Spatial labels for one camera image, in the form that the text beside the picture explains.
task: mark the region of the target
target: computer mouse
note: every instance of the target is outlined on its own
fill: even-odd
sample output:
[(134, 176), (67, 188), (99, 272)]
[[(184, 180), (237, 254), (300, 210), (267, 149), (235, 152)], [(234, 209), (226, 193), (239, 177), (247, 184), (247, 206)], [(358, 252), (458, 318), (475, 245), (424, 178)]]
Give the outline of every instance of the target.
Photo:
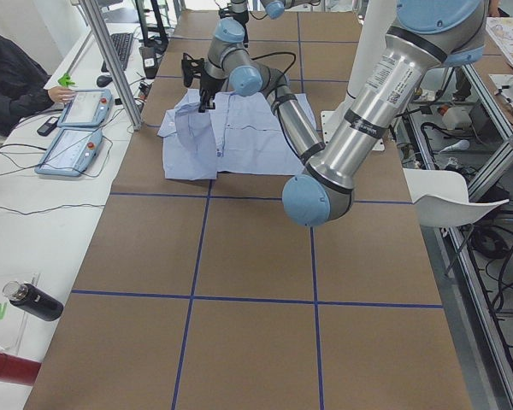
[(99, 75), (97, 77), (97, 87), (106, 87), (112, 82), (112, 77), (109, 75)]

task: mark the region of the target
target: black shirt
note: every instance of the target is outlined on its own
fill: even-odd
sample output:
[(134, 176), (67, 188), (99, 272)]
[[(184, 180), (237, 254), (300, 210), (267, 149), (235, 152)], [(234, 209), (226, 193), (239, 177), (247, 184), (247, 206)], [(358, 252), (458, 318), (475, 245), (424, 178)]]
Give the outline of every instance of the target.
[(22, 117), (53, 105), (44, 85), (48, 74), (17, 44), (0, 36), (0, 134)]

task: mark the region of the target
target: blue joint cap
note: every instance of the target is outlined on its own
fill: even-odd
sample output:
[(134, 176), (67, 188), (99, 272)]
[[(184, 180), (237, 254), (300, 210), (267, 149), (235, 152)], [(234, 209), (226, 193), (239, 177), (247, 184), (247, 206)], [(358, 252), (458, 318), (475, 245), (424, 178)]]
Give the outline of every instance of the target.
[(283, 187), (283, 208), (289, 218), (302, 226), (322, 225), (331, 213), (325, 188), (305, 174), (292, 177)]
[(252, 96), (262, 88), (262, 77), (252, 66), (239, 66), (230, 73), (230, 84), (242, 97)]
[(245, 30), (232, 17), (227, 17), (219, 21), (213, 35), (226, 43), (242, 43), (245, 38)]
[(485, 47), (481, 46), (476, 49), (461, 51), (456, 54), (450, 54), (443, 62), (444, 67), (459, 67), (465, 64), (471, 64), (480, 60), (485, 52)]
[(399, 22), (416, 34), (444, 32), (465, 21), (482, 0), (398, 0)]
[(270, 17), (270, 19), (274, 20), (278, 17), (281, 17), (283, 13), (285, 13), (285, 4), (282, 2), (272, 2), (268, 4), (265, 8), (266, 14)]

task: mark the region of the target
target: blue cloth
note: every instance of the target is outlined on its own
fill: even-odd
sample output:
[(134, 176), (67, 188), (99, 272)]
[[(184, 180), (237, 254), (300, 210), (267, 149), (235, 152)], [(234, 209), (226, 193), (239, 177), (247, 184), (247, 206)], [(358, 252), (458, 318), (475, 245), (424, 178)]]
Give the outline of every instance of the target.
[[(297, 99), (315, 126), (306, 96), (298, 94)], [(204, 114), (198, 112), (198, 104), (198, 90), (190, 89), (165, 114), (158, 135), (163, 137), (166, 178), (215, 179), (221, 171), (267, 175), (302, 172), (303, 165), (291, 152), (261, 93), (250, 97), (217, 93), (216, 109)]]

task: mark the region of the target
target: blue and white device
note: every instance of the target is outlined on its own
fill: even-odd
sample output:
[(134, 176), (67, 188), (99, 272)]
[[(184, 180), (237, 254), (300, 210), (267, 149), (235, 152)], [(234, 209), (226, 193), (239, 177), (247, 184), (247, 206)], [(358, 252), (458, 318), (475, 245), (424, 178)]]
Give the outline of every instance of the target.
[(62, 128), (34, 170), (43, 175), (79, 177), (93, 161), (102, 141), (100, 129)]
[(62, 111), (57, 126), (97, 128), (106, 118), (112, 100), (108, 89), (78, 90)]

